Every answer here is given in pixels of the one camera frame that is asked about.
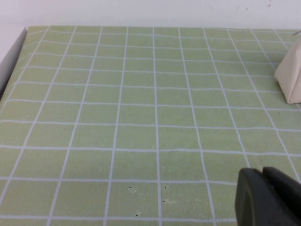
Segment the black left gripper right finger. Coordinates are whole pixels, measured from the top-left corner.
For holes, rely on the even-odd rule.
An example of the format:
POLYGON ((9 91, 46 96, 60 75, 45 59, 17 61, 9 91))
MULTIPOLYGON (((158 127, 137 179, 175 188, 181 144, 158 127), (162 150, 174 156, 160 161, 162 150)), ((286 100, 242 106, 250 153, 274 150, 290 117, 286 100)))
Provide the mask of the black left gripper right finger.
POLYGON ((301 224, 301 184, 274 167, 264 167, 262 173, 271 186, 277 205, 273 208, 276 226, 301 224))

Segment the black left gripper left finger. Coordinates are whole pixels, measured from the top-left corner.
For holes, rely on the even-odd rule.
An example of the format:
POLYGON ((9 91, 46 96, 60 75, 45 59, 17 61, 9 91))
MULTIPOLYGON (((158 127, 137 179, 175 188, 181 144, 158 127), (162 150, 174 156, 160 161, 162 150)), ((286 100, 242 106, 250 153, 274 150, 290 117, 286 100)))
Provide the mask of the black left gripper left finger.
POLYGON ((238 174, 235 213, 239 226, 275 226, 273 208, 277 205, 271 186, 262 171, 242 168, 238 174))

